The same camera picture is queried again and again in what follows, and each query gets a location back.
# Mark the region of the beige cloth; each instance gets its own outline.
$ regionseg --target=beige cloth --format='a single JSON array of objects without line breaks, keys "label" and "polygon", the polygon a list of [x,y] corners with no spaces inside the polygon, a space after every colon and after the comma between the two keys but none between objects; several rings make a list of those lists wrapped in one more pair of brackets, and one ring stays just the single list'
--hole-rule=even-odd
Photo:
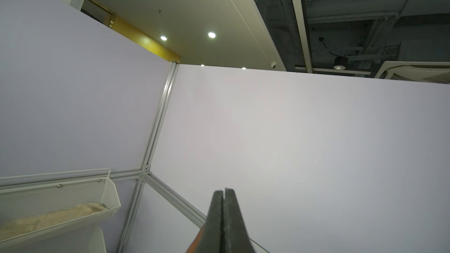
[{"label": "beige cloth", "polygon": [[107,209],[108,208],[102,203],[87,203],[76,205],[74,208],[67,210],[6,222],[0,226],[0,241],[70,220],[75,220]]}]

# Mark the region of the white partition wall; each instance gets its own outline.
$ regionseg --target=white partition wall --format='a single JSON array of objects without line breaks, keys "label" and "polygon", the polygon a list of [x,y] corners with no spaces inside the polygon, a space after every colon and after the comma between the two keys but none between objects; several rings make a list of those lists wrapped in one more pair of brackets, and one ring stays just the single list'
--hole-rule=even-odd
[{"label": "white partition wall", "polygon": [[449,112],[441,84],[180,65],[151,171],[203,213],[235,189],[272,253],[444,253]]},{"label": "white partition wall", "polygon": [[141,169],[169,62],[60,0],[0,14],[0,177]]}]

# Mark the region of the air conditioner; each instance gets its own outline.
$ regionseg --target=air conditioner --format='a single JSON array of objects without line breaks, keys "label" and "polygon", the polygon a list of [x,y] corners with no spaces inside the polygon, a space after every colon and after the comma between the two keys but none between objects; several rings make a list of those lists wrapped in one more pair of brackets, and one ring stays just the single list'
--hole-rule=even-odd
[{"label": "air conditioner", "polygon": [[450,83],[450,62],[386,61],[375,78]]}]

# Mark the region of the white ceiling panel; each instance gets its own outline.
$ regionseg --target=white ceiling panel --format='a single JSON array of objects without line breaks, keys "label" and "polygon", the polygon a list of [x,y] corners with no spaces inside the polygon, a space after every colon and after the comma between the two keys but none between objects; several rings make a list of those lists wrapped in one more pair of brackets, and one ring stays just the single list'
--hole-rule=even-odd
[{"label": "white ceiling panel", "polygon": [[276,62],[275,70],[285,70],[254,0],[96,1],[179,54],[184,64],[271,70]]}]

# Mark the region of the white shelf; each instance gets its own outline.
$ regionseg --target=white shelf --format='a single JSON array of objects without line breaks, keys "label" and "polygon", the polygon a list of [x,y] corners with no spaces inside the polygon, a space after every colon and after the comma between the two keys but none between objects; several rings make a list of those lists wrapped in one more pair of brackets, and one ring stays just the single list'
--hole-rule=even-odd
[{"label": "white shelf", "polygon": [[86,253],[106,253],[103,231],[98,224],[94,226]]},{"label": "white shelf", "polygon": [[5,239],[0,241],[0,251],[22,247],[97,223],[112,217],[121,206],[116,186],[107,177],[1,190],[0,201],[0,224],[70,209],[85,203],[103,203],[108,208],[89,216]]}]

